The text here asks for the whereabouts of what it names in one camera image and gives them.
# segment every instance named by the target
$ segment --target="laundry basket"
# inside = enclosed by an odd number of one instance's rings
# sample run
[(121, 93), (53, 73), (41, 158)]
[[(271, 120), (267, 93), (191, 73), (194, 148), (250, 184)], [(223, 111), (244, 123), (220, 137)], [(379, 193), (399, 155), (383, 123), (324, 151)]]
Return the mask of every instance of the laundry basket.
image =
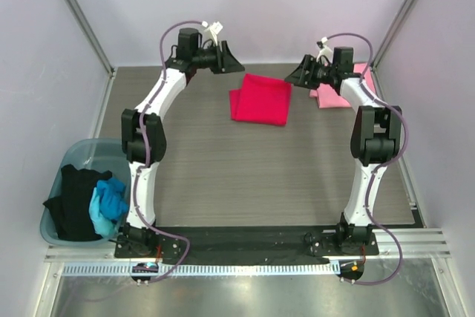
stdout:
[[(129, 201), (131, 176), (128, 161), (122, 152), (122, 143), (117, 139), (86, 139), (79, 141), (70, 147), (63, 157), (58, 173), (51, 188), (49, 198), (61, 194), (61, 168), (73, 165), (76, 169), (93, 169), (99, 172), (110, 171), (113, 176), (125, 184), (125, 201)], [(43, 212), (40, 223), (40, 232), (51, 245), (87, 247), (105, 243), (112, 237), (99, 239), (98, 241), (64, 241), (58, 239), (53, 218), (48, 209)]]

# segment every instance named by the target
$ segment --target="folded red cloth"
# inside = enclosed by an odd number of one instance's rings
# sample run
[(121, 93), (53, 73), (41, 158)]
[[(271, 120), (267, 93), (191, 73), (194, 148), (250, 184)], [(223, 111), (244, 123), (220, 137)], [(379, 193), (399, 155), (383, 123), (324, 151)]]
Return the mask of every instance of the folded red cloth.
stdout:
[(291, 93), (290, 83), (247, 73), (241, 89), (229, 91), (231, 119), (284, 126), (289, 116)]

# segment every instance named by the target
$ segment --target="pink cloth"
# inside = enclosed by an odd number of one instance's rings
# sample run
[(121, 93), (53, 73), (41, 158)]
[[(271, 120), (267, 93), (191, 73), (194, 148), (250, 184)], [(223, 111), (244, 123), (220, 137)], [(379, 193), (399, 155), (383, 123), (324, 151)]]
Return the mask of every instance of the pink cloth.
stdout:
[(241, 89), (229, 91), (231, 119), (284, 126), (292, 85), (281, 79), (247, 73)]
[[(355, 64), (355, 72), (361, 73), (366, 66), (365, 63)], [(368, 69), (364, 74), (364, 79), (371, 91), (375, 92), (373, 78), (371, 77), (371, 71)], [(319, 108), (349, 108), (351, 105), (340, 97), (329, 85), (320, 85), (318, 89), (311, 90), (310, 96), (316, 98)]]

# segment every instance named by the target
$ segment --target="black cloth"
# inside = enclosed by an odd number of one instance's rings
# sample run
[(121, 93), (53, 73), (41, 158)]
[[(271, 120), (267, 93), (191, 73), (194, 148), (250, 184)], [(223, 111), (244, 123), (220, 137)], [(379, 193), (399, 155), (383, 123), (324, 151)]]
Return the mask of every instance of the black cloth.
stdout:
[(73, 165), (66, 165), (61, 169), (61, 176), (61, 195), (43, 203), (50, 211), (58, 238), (64, 241), (101, 239), (89, 217), (89, 203), (97, 181), (112, 178), (112, 173), (77, 170)]

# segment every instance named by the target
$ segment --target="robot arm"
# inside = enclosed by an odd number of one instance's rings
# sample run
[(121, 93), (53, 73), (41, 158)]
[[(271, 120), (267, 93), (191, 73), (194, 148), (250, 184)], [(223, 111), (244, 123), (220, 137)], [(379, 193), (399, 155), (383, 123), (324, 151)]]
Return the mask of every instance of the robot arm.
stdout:
[[(353, 73), (353, 49), (335, 48), (334, 53), (319, 45), (325, 56), (332, 55), (332, 63), (324, 64), (320, 58), (306, 55), (297, 69), (285, 80), (294, 86), (317, 89), (327, 84), (345, 98), (356, 112), (356, 121), (351, 136), (350, 148), (355, 158), (356, 171), (347, 207), (337, 225), (338, 244), (348, 238), (367, 244), (373, 222), (367, 216), (366, 194), (370, 177), (376, 167), (394, 158), (399, 152), (401, 122), (388, 108), (379, 104), (379, 99)], [(371, 186), (367, 208), (373, 213), (376, 195), (386, 167), (380, 167)]]
[[(202, 45), (203, 36), (197, 29), (180, 29), (175, 56), (172, 54), (166, 61), (166, 78), (162, 71), (148, 96), (135, 109), (125, 109), (122, 113), (122, 150), (127, 155), (132, 183), (135, 182), (137, 170), (141, 167), (136, 187), (137, 203), (142, 216), (152, 226), (155, 223), (155, 176), (166, 152), (166, 136), (162, 121), (167, 110), (198, 69), (209, 68), (215, 74), (244, 71), (242, 64), (231, 55), (227, 42), (217, 40), (216, 33), (221, 29), (220, 24), (214, 23), (210, 28), (212, 43), (206, 48)], [(140, 131), (141, 115), (150, 148), (150, 166), (147, 168), (143, 168), (146, 151), (143, 134)], [(156, 246), (155, 233), (147, 229), (137, 216), (133, 204), (122, 233), (124, 241), (151, 248)]]

